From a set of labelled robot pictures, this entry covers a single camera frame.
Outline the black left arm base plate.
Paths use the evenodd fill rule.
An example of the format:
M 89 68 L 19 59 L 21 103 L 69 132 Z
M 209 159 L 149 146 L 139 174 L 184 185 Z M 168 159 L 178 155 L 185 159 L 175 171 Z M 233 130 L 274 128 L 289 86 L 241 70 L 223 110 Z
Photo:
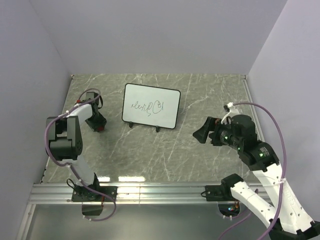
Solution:
M 118 187 L 101 186 L 97 191 L 103 193 L 104 195 L 100 195 L 92 191 L 89 191 L 84 186 L 76 186 L 74 187 L 71 201 L 79 203 L 115 201 L 117 197 Z

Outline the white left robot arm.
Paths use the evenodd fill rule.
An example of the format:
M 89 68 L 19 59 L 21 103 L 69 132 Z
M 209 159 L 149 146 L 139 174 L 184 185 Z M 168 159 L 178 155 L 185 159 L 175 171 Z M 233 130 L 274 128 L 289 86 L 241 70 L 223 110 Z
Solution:
M 82 155 L 81 124 L 86 123 L 93 132 L 102 132 L 107 120 L 100 113 L 104 104 L 100 90 L 90 88 L 81 95 L 85 99 L 79 97 L 71 109 L 46 119 L 45 151 L 57 166 L 70 169 L 84 187 L 83 195 L 89 201 L 96 201 L 101 196 L 101 188 L 97 175 Z

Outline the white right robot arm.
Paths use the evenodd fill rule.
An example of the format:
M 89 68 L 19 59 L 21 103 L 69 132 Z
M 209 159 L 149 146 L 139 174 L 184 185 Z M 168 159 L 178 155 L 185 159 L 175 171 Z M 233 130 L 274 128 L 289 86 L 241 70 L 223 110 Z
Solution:
M 258 139 L 251 117 L 238 114 L 225 119 L 207 117 L 193 137 L 201 144 L 207 139 L 216 147 L 228 146 L 237 150 L 240 160 L 248 166 L 265 189 L 266 202 L 237 174 L 221 181 L 218 195 L 226 200 L 243 203 L 267 228 L 272 240 L 309 240 L 320 235 L 320 223 L 304 210 L 289 183 L 273 148 Z

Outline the small white whiteboard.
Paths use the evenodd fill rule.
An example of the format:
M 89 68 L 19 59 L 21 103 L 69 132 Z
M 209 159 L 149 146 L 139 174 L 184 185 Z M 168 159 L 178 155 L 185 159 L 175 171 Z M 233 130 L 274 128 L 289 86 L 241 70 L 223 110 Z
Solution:
M 121 119 L 127 123 L 175 129 L 181 95 L 177 89 L 127 83 Z

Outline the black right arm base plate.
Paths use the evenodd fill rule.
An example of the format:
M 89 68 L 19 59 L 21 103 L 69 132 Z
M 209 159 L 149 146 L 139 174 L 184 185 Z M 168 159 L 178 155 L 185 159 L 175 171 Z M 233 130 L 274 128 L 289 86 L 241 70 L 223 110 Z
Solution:
M 230 188 L 226 188 L 222 184 L 206 185 L 200 195 L 205 198 L 207 202 L 228 202 L 235 200 L 231 195 Z

